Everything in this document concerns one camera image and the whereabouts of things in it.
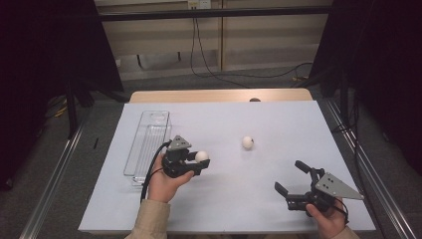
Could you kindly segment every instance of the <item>wall outlet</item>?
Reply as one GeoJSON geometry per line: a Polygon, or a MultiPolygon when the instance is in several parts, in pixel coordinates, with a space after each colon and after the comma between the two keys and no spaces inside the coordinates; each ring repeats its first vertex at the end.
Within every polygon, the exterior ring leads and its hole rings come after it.
{"type": "Polygon", "coordinates": [[[211,9],[211,0],[199,0],[199,9],[211,9]]]}
{"type": "Polygon", "coordinates": [[[199,9],[199,0],[188,0],[187,9],[188,10],[199,9]]]}

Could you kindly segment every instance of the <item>sleeve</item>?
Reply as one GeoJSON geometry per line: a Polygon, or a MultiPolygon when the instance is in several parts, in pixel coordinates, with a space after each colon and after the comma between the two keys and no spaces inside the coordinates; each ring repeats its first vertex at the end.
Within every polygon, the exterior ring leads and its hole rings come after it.
{"type": "Polygon", "coordinates": [[[349,227],[346,226],[340,233],[331,239],[359,239],[359,237],[349,227]]]}
{"type": "Polygon", "coordinates": [[[166,239],[170,204],[142,200],[133,229],[125,239],[166,239]]]}

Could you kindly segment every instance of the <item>gray carpet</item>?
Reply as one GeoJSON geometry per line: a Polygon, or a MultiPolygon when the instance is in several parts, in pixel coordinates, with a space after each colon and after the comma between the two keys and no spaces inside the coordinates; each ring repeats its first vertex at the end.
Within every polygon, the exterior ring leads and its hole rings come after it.
{"type": "MultiPolygon", "coordinates": [[[[298,76],[306,76],[311,66],[297,70],[298,76]]],[[[240,71],[236,74],[273,76],[286,69],[266,69],[240,71]]],[[[187,89],[240,89],[239,85],[225,81],[236,81],[248,88],[290,88],[295,82],[295,72],[278,78],[249,78],[240,76],[219,76],[220,80],[209,77],[199,78],[193,75],[124,82],[125,94],[143,90],[187,90],[187,89]]],[[[318,101],[330,128],[336,122],[330,114],[326,101],[319,92],[318,85],[309,88],[318,101]]],[[[100,94],[93,93],[96,104],[90,110],[79,108],[79,115],[90,111],[78,147],[73,153],[60,188],[54,197],[38,238],[122,238],[123,235],[94,236],[78,231],[85,208],[94,189],[107,149],[112,140],[123,104],[116,103],[100,94]]],[[[422,177],[405,161],[400,149],[394,143],[384,139],[383,132],[363,105],[360,105],[358,122],[359,141],[375,169],[379,173],[398,206],[404,212],[417,236],[422,235],[422,177]]],[[[62,150],[67,143],[68,120],[50,118],[34,146],[31,155],[14,177],[14,188],[0,192],[0,238],[19,238],[32,210],[36,206],[47,184],[62,150]]],[[[353,153],[339,132],[333,137],[344,157],[350,173],[360,184],[354,166],[353,153]]],[[[373,189],[363,175],[363,183],[370,199],[365,201],[377,231],[359,233],[361,238],[400,238],[389,216],[374,194],[373,189]]]]}

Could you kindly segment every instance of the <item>aluminum rail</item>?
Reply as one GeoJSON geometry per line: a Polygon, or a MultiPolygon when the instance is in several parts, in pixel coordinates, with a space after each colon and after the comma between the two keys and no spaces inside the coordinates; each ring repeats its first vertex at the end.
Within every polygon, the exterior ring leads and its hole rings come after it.
{"type": "Polygon", "coordinates": [[[331,12],[346,12],[355,7],[281,7],[281,8],[244,8],[244,9],[198,9],[155,12],[131,13],[102,13],[99,20],[109,21],[135,21],[158,19],[183,19],[183,18],[214,18],[214,17],[250,17],[250,16],[276,16],[276,15],[309,15],[328,14],[331,12]]]}
{"type": "MultiPolygon", "coordinates": [[[[336,123],[338,125],[343,125],[337,104],[333,100],[331,100],[327,101],[327,105],[336,123]]],[[[354,135],[353,131],[344,130],[342,134],[345,140],[347,141],[348,145],[350,146],[350,149],[354,152],[356,136],[354,135]]],[[[387,213],[398,234],[400,235],[400,238],[416,239],[417,237],[413,232],[410,224],[408,223],[403,211],[400,209],[393,196],[382,182],[381,178],[379,177],[378,173],[376,172],[375,168],[369,160],[369,157],[366,155],[361,145],[357,146],[356,153],[358,159],[358,166],[362,169],[363,173],[367,177],[377,198],[381,202],[385,212],[387,213]]]]}
{"type": "Polygon", "coordinates": [[[47,216],[47,213],[50,209],[50,206],[53,202],[56,191],[59,188],[60,182],[63,178],[63,175],[66,171],[66,168],[72,158],[72,154],[75,151],[75,148],[78,145],[79,139],[81,138],[82,131],[84,129],[85,123],[88,120],[91,109],[84,113],[82,122],[73,137],[68,139],[65,149],[60,156],[60,159],[56,165],[55,170],[53,171],[52,176],[40,198],[38,204],[34,211],[31,214],[30,219],[25,225],[24,230],[22,231],[20,239],[35,239],[40,232],[40,229],[44,223],[44,219],[47,216]]]}

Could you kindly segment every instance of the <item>white tabletop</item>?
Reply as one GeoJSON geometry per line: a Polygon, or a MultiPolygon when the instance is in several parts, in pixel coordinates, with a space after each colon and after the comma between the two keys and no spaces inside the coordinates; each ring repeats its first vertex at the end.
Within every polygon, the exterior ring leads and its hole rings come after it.
{"type": "MultiPolygon", "coordinates": [[[[172,199],[169,233],[295,233],[316,231],[302,211],[289,211],[275,181],[290,193],[311,189],[311,178],[295,167],[301,160],[355,184],[317,102],[127,104],[111,142],[79,230],[128,233],[139,207],[140,189],[123,175],[144,111],[169,111],[171,134],[190,150],[206,150],[209,168],[179,188],[172,199]],[[251,136],[250,151],[242,137],[251,136]]],[[[353,230],[375,227],[362,201],[344,199],[353,230]]]]}

